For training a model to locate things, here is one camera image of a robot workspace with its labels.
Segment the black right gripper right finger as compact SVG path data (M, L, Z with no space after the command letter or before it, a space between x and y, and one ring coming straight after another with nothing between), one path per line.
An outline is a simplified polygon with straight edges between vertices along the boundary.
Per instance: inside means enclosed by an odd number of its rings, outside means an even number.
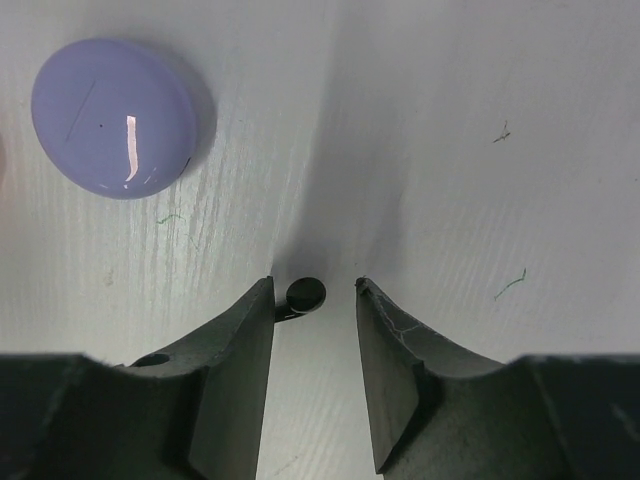
M386 479L635 479L639 359L500 363L427 327L372 280L356 317L377 473Z

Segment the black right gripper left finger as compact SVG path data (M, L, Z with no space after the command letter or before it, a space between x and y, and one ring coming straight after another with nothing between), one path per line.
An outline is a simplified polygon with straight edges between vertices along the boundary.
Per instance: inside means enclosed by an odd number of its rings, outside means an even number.
M5 479L252 479L275 321L271 278L129 366L1 359Z

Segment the lilac earbud charging case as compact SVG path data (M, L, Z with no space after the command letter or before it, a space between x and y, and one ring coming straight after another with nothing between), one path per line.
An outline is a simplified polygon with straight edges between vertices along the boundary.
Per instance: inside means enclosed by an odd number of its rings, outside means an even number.
M107 198L166 189L196 152L198 119L187 83L129 41L86 39L53 53L36 75L31 116L54 166Z

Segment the orange earbud charging case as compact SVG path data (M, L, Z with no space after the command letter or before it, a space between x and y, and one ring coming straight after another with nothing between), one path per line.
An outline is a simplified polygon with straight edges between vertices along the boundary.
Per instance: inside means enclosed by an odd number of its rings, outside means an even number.
M2 180L5 172L5 154L3 148L2 138L0 139L0 179Z

